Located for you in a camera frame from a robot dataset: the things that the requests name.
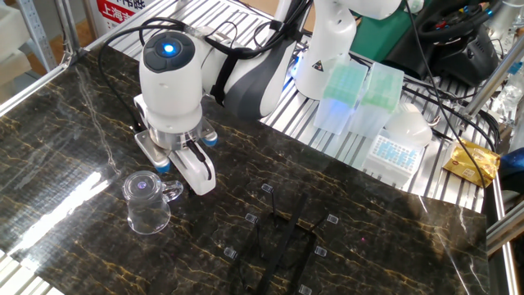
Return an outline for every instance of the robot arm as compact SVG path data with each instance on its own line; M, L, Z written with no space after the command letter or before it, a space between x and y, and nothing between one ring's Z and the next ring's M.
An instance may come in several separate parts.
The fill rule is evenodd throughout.
M374 19L390 16L402 0L316 0L313 36L309 50L299 60L295 74L297 89L308 98L322 98L332 65L346 55L357 32L352 11Z
M347 8L385 17L400 1L386 1L394 5L383 0L318 0L310 59L316 62L348 53L356 24ZM209 124L202 128L206 125L200 104L202 89L241 119L269 115L277 106L296 46L294 33L301 30L312 2L281 0L270 26L273 34L257 49L236 48L228 40L220 42L198 30L196 34L164 32L145 43L140 61L142 94L135 104L148 130L135 138L157 169L169 169L173 162L199 195L215 187L213 164L196 143L206 138L204 131L214 133ZM323 76L327 82L328 72ZM317 83L312 78L297 80L297 87L300 81Z

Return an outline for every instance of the blue indicator light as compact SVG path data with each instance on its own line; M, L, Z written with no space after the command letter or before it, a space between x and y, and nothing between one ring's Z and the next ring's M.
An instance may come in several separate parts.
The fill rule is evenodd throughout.
M173 53L174 52L173 45L170 45L170 44L164 45L164 51L167 52L167 53Z

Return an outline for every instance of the marble table surface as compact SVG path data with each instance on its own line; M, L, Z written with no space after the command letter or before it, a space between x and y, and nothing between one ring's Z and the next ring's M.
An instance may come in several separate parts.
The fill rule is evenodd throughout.
M264 220L272 210L262 184L274 187L278 214L287 219L309 194L303 229L326 214L338 218L313 231L312 245L325 256L306 253L298 277L281 267L267 294L488 292L484 216L403 193L207 100L205 116L219 134L215 147L204 148L216 188L201 197L186 190L170 203L165 229L134 233L120 188L133 172L154 169L102 82L96 56L0 117L0 249L63 293L249 293L242 281L256 289L268 264L242 255L256 237L246 214ZM140 93L137 62L112 50L104 60L131 104ZM176 170L161 178L183 181ZM270 256L278 237L262 239ZM297 241L286 257L300 252ZM240 255L233 260L226 248Z

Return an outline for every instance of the gold packet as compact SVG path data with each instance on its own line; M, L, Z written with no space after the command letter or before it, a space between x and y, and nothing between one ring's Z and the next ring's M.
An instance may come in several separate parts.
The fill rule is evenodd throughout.
M497 170L499 170L500 156L475 143L470 143L464 139L461 139L461 141L473 159L475 159L479 168L481 168L487 187L495 178ZM442 168L480 187L482 186L482 180L477 168L473 165L472 160L468 157L460 143L453 143L449 147L447 159L447 163Z

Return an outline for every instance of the glass mug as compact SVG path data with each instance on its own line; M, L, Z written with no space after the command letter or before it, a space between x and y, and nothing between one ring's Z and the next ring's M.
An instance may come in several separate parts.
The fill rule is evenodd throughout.
M161 231L171 217L167 204L183 191L182 184L175 181L162 182L150 171L131 174L124 181L122 192L128 203L128 223L139 234L155 234Z

